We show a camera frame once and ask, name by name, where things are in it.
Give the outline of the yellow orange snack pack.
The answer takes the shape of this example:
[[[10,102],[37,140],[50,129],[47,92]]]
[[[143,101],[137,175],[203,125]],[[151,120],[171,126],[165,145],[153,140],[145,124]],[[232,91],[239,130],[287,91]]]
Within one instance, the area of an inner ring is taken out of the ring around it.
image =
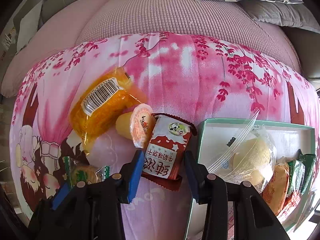
[[[98,137],[106,133],[127,109],[146,102],[123,67],[96,79],[82,94],[69,115],[72,129],[89,155]]]

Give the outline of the grey green sofa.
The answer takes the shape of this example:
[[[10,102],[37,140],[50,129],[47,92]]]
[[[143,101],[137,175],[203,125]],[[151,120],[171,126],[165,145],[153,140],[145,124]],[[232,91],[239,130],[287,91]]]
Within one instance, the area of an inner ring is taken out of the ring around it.
[[[319,87],[319,23],[303,4],[250,0],[26,0],[17,37],[1,61],[1,94],[17,94],[29,69],[55,52],[120,34],[169,31],[243,44],[294,68]]]

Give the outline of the teal white cardboard tray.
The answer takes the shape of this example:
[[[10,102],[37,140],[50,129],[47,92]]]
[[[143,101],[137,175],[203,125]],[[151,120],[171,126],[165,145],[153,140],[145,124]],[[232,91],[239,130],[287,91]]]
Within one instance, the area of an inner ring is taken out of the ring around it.
[[[261,197],[276,160],[298,150],[315,151],[312,127],[284,122],[214,118],[200,124],[197,153],[184,166],[193,202],[186,236],[226,239],[228,208],[236,239],[288,239]]]

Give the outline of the light grey cushion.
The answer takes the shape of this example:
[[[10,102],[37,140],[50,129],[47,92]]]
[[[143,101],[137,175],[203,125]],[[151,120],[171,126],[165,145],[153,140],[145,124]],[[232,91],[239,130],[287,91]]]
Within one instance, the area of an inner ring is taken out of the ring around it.
[[[16,53],[26,47],[37,33],[41,18],[43,0],[27,1],[14,16],[13,23],[16,28]]]

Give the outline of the pink textured sofa cover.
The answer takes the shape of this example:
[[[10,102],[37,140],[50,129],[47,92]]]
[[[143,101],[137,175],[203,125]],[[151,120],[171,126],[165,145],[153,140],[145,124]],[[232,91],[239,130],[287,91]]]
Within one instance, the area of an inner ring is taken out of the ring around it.
[[[169,31],[243,44],[295,70],[294,46],[277,25],[252,20],[240,5],[197,0],[43,0],[41,26],[1,65],[1,94],[17,94],[31,67],[65,48],[120,34]]]

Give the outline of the jelly cup pink lid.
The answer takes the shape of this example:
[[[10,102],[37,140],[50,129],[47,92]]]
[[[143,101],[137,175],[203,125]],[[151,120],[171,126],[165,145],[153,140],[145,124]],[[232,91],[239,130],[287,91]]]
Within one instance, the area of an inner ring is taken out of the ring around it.
[[[156,123],[152,114],[152,108],[141,103],[132,112],[124,113],[117,118],[117,133],[131,140],[136,148],[146,148]]]

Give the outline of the red patterned flat pack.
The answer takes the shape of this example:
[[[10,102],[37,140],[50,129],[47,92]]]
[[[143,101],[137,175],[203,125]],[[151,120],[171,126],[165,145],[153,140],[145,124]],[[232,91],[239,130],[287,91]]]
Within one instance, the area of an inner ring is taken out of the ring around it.
[[[300,202],[300,195],[297,191],[294,191],[291,196],[285,199],[285,203],[282,211],[278,215],[279,220],[285,220],[298,206]]]

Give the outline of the dark red milk snack pack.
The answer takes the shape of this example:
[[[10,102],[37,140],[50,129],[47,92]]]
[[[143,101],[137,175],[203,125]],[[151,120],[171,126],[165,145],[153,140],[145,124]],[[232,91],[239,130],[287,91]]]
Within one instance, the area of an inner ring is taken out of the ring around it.
[[[188,142],[197,135],[194,124],[178,116],[155,113],[155,126],[146,147],[142,177],[170,191],[182,183],[179,170]]]

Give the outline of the clear green biscuit pack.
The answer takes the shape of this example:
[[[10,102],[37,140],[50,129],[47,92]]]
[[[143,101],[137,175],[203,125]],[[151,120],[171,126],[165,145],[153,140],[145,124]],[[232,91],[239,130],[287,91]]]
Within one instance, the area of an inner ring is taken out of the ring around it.
[[[94,184],[102,182],[110,176],[109,166],[97,168],[82,164],[71,157],[63,157],[63,162],[67,174],[67,185],[70,190],[80,181],[84,181],[86,184]]]

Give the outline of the dark green biscuit pack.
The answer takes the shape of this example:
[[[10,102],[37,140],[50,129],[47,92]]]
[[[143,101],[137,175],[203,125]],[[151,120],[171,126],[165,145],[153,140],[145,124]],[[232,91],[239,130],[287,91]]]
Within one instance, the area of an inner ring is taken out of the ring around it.
[[[315,166],[316,155],[315,154],[303,154],[301,149],[298,150],[298,160],[304,165],[304,179],[300,184],[300,194],[303,195],[306,192],[307,186],[313,176],[313,169]]]

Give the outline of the cartoon print pink cloth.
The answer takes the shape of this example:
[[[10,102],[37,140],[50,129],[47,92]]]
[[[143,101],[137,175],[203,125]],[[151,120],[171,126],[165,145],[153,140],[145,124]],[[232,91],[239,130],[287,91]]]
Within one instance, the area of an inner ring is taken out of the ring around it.
[[[23,76],[10,128],[10,160],[18,200],[30,218],[40,199],[67,178],[66,155],[120,170],[135,153],[114,129],[85,155],[69,114],[98,78],[123,67],[157,113],[198,125],[208,118],[304,124],[319,130],[319,98],[299,72],[259,51],[202,35],[117,35],[40,57]]]

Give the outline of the beige brown snack pack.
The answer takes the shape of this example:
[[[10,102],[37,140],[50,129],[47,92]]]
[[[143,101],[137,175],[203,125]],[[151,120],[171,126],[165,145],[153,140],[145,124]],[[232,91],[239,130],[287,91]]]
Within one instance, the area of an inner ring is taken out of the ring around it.
[[[289,177],[288,163],[277,164],[271,180],[262,192],[263,200],[276,216],[283,209],[289,187]]]

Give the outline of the light green foil pack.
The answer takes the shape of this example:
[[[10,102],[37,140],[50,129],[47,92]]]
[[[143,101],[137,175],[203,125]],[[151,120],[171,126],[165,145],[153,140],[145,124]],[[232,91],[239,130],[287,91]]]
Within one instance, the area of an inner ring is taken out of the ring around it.
[[[289,197],[293,192],[301,192],[305,176],[305,165],[299,160],[292,160],[287,164],[289,165],[289,186],[286,196]]]

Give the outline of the clear bag white pastry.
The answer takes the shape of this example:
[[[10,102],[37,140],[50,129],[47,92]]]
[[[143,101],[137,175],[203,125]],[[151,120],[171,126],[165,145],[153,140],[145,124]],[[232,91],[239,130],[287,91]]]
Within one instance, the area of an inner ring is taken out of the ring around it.
[[[259,113],[254,111],[251,119],[244,121],[244,127],[213,153],[205,166],[209,173],[228,183],[249,181],[262,193],[273,176],[277,150],[265,126],[255,128]]]

